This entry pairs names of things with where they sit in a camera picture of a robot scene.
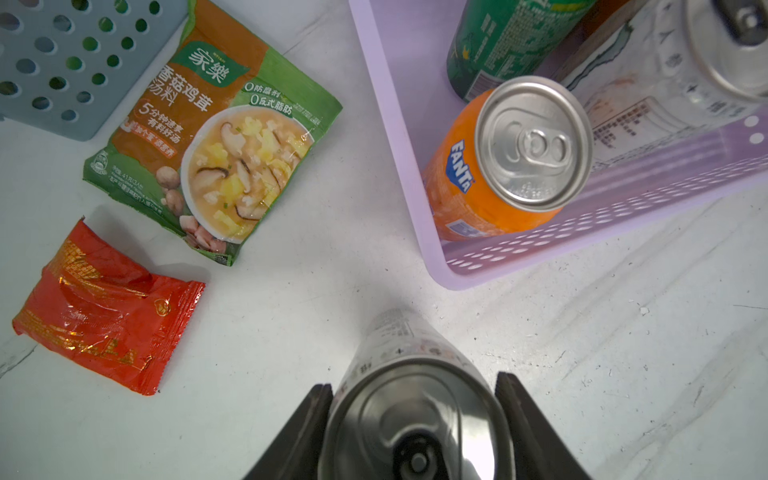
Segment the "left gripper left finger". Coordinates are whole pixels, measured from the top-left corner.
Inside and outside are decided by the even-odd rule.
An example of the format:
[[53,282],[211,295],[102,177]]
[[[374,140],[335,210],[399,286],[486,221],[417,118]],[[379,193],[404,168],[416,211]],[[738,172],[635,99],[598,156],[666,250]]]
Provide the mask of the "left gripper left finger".
[[314,385],[244,479],[317,479],[332,400],[330,384]]

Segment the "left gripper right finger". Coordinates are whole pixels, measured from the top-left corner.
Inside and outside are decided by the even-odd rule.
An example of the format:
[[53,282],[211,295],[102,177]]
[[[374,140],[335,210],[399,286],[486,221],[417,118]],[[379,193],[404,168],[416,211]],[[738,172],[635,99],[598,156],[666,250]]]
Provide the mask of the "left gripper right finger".
[[499,372],[495,396],[509,426],[517,479],[591,479],[517,376]]

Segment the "small silver can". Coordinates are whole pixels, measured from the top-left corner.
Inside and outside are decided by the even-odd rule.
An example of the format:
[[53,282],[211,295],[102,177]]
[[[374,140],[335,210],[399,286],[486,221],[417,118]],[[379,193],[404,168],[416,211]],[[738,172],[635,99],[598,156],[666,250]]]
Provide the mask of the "small silver can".
[[513,479],[510,430],[474,365],[410,309],[378,315],[329,410],[321,479]]

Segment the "orange Fanta can front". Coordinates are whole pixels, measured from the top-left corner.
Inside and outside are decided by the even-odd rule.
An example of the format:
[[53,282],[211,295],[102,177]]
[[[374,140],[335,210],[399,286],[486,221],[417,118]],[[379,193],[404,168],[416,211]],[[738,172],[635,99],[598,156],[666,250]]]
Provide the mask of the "orange Fanta can front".
[[443,241],[532,230],[585,187],[592,127],[561,84],[522,76],[491,89],[458,115],[422,171]]

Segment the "tall silver can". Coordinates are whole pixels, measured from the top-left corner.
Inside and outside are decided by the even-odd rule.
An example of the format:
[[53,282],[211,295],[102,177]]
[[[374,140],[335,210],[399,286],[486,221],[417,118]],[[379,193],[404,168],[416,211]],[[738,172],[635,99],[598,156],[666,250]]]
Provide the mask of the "tall silver can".
[[581,103],[601,171],[767,102],[764,1],[629,1],[555,74]]

